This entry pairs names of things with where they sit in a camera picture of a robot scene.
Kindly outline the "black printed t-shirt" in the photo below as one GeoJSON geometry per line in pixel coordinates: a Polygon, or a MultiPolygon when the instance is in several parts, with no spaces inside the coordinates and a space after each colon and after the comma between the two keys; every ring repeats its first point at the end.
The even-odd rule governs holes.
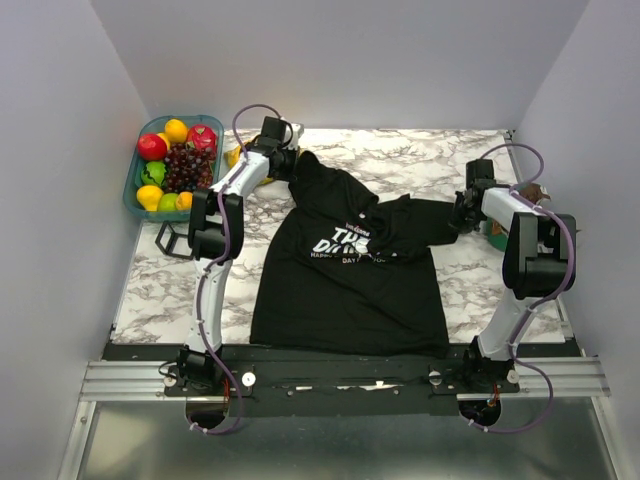
{"type": "Polygon", "coordinates": [[[311,152],[295,202],[264,261],[251,322],[255,345],[442,357],[449,346],[431,249],[456,242],[449,202],[381,201],[311,152]]]}

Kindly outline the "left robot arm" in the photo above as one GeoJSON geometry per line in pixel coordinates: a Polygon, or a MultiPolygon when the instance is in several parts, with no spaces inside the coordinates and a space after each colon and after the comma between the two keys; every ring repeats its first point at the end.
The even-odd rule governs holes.
{"type": "Polygon", "coordinates": [[[197,271],[193,323],[177,371],[201,395],[214,393],[231,372],[223,365],[221,317],[231,266],[244,244],[244,203],[264,180],[289,181],[304,126],[267,116],[260,133],[239,143],[238,160],[224,177],[194,194],[187,242],[197,271]]]}

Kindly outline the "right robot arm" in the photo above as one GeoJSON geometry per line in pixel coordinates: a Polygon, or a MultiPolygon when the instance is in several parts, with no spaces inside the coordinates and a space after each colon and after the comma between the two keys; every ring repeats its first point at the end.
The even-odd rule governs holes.
{"type": "Polygon", "coordinates": [[[538,307],[571,289],[576,276],[575,217],[550,212],[498,183],[493,162],[486,158],[466,164],[466,187],[456,194],[451,225],[468,233],[484,220],[496,221],[507,232],[505,292],[463,357],[460,379],[474,392],[507,379],[538,307]]]}

